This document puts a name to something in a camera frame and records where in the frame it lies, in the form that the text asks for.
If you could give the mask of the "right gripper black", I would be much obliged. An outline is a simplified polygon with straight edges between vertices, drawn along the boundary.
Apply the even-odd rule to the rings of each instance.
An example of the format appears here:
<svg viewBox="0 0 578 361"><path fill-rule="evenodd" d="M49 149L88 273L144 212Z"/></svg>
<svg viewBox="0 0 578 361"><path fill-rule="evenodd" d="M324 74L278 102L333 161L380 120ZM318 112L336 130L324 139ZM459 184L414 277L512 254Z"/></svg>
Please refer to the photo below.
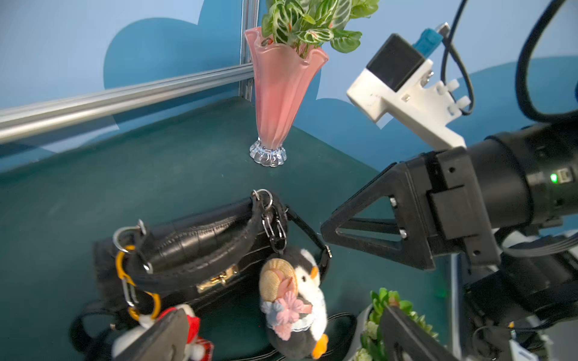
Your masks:
<svg viewBox="0 0 578 361"><path fill-rule="evenodd" d="M363 218L380 200L393 217ZM462 252L471 267L496 266L500 254L471 157L463 147L394 163L322 224L326 242L420 270L434 256Z"/></svg>

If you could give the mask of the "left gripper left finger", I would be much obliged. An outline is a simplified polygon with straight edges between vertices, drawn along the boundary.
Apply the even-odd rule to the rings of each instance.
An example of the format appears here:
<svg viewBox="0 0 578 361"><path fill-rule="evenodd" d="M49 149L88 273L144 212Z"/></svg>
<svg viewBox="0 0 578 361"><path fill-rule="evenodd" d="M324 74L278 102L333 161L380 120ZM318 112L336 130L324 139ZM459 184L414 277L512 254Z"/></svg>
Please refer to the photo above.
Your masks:
<svg viewBox="0 0 578 361"><path fill-rule="evenodd" d="M188 333L185 311L170 311L113 360L183 360Z"/></svg>

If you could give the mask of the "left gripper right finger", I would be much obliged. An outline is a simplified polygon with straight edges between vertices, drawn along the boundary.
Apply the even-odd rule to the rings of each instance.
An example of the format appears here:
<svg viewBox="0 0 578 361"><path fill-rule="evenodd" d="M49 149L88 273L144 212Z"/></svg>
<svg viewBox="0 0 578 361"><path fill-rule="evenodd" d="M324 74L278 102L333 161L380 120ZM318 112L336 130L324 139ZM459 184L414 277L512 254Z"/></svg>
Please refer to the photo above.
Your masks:
<svg viewBox="0 0 578 361"><path fill-rule="evenodd" d="M385 306L379 330L389 360L404 360L405 356L417 361L457 360L398 307Z"/></svg>

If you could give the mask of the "white kitty plush charm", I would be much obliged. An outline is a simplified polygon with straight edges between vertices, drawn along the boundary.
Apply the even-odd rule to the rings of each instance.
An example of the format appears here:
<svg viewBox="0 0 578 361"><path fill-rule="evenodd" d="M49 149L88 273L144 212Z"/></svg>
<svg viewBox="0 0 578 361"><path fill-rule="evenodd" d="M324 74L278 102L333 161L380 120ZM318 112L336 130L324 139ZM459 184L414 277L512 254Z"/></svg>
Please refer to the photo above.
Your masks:
<svg viewBox="0 0 578 361"><path fill-rule="evenodd" d="M146 316L114 341L113 360L211 360L214 345L200 337L201 320L189 305Z"/></svg>

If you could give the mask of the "black leather handbag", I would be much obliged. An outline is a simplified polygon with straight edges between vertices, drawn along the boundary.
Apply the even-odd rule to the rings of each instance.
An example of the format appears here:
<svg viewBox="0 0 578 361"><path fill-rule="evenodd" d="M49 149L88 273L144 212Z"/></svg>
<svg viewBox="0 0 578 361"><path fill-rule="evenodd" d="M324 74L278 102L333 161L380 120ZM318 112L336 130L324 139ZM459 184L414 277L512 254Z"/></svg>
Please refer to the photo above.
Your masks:
<svg viewBox="0 0 578 361"><path fill-rule="evenodd" d="M261 189L239 202L148 227L120 227L96 242L93 264L102 307L120 318L156 315L177 304L196 311L250 291L270 257L289 252L295 223L320 249L324 277L331 251L280 198Z"/></svg>

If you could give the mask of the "penguin plush charm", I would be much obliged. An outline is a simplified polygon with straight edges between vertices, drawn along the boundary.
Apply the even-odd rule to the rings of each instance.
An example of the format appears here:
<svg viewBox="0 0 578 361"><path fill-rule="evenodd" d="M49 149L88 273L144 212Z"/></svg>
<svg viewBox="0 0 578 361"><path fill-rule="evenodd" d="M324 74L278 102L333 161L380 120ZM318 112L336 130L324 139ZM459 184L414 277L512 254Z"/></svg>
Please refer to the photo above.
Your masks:
<svg viewBox="0 0 578 361"><path fill-rule="evenodd" d="M288 359L320 359L328 351L328 313L321 267L306 249L286 248L264 263L260 310L270 344Z"/></svg>

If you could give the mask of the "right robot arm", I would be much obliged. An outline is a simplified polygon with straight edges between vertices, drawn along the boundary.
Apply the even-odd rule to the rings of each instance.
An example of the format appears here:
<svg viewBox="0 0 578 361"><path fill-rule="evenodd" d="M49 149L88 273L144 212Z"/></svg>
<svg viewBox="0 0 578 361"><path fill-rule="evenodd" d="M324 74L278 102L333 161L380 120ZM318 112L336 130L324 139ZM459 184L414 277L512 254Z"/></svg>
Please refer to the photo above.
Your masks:
<svg viewBox="0 0 578 361"><path fill-rule="evenodd" d="M432 270L452 257L452 349L374 296L378 358L545 359L545 329L577 316L577 125L539 124L394 163L322 225L331 244Z"/></svg>

